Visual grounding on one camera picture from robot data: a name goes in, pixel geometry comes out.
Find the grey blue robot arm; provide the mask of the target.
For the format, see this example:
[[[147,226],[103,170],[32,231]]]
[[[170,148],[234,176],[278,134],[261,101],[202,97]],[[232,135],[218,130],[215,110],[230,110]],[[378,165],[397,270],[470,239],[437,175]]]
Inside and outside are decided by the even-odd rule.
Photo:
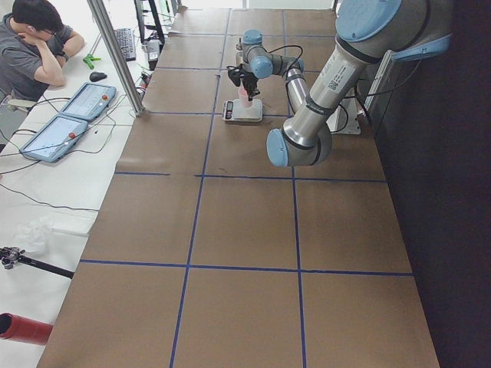
[[[251,110],[255,97],[260,94],[259,80],[275,75],[283,78],[288,106],[294,113],[305,98],[302,56],[281,56],[274,50],[267,51],[262,39],[259,30],[245,31],[236,44],[236,65],[228,67],[229,79],[238,87],[239,106]]]
[[[313,166],[332,148],[328,118],[370,64],[387,51],[393,61],[419,61],[450,45],[452,1],[343,1],[336,45],[295,115],[271,130],[266,148],[274,166]]]

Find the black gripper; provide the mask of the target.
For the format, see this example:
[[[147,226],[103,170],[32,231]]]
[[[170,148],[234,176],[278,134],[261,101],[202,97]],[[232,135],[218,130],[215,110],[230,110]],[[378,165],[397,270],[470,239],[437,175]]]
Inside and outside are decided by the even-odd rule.
[[[238,86],[243,86],[247,89],[248,101],[252,101],[255,96],[260,94],[256,86],[256,76],[252,72],[247,71],[243,64],[237,67],[237,73],[239,77]]]

